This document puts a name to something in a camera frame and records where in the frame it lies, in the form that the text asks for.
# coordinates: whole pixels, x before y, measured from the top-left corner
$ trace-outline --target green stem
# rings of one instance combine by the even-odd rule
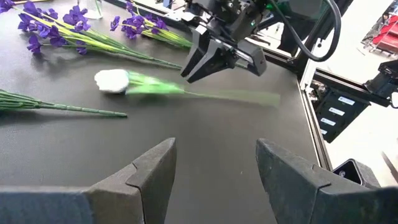
[[[68,105],[60,105],[60,104],[40,104],[39,108],[43,109],[53,109],[53,110],[65,110],[65,111],[79,111],[84,113],[93,113],[93,114],[102,114],[105,116],[118,116],[118,117],[127,117],[125,113],[113,112],[113,111],[103,111],[103,110],[96,110],[90,108],[82,108],[78,106],[68,106]]]

